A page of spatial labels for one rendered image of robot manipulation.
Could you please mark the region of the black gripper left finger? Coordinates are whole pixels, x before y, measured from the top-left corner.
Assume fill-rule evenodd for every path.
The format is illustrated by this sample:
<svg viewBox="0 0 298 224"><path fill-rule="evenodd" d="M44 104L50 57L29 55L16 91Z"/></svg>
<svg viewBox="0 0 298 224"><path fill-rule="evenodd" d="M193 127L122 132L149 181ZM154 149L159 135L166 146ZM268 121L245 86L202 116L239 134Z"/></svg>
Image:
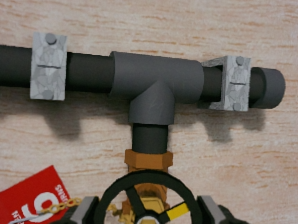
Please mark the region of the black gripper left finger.
<svg viewBox="0 0 298 224"><path fill-rule="evenodd" d="M80 205L67 209L61 219L48 224L93 224L94 211L99 203L99 196L85 196Z"/></svg>

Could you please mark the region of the brass valve manifold with black handwheels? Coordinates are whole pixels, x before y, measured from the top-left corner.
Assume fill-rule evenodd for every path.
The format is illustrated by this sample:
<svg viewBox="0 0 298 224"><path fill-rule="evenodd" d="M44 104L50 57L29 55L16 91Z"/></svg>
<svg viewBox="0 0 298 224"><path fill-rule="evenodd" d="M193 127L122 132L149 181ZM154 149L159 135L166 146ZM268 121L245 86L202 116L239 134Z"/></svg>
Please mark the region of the brass valve manifold with black handwheels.
<svg viewBox="0 0 298 224"><path fill-rule="evenodd" d="M191 224L203 224L192 191L168 174L173 166L168 125L174 124L175 103L232 111L276 108L285 95L283 74L250 67L251 58L231 55L199 62L119 51L109 56L67 52L66 35L34 31L33 49L0 44L0 86L30 88L31 82L31 99L64 100L66 90L129 100L133 138L132 149L125 150L128 174L105 190L93 224L104 224L111 201L123 190L123 214L130 215L133 207L134 224L166 224L188 212ZM184 201L170 208L167 188ZM156 197L165 211L158 200L140 199Z"/></svg>

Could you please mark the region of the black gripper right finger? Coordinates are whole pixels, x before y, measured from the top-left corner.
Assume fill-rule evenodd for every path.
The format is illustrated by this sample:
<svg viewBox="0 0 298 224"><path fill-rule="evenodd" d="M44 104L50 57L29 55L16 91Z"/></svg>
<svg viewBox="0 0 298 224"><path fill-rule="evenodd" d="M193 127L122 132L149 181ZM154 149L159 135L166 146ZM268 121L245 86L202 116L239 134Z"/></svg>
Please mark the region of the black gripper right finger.
<svg viewBox="0 0 298 224"><path fill-rule="evenodd" d="M217 205L211 196L197 196L196 201L202 211L203 224L250 224L235 218L227 207Z"/></svg>

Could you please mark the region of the red tag with gold chain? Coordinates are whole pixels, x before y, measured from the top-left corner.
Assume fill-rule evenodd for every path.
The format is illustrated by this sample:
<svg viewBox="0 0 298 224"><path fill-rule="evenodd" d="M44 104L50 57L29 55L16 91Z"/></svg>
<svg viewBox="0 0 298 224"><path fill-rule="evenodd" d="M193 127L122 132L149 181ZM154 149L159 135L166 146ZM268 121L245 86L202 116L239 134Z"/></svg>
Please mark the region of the red tag with gold chain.
<svg viewBox="0 0 298 224"><path fill-rule="evenodd" d="M78 197L71 199L53 165L0 192L0 224L48 224L63 217L68 208L80 205ZM119 222L131 222L122 209L109 205Z"/></svg>

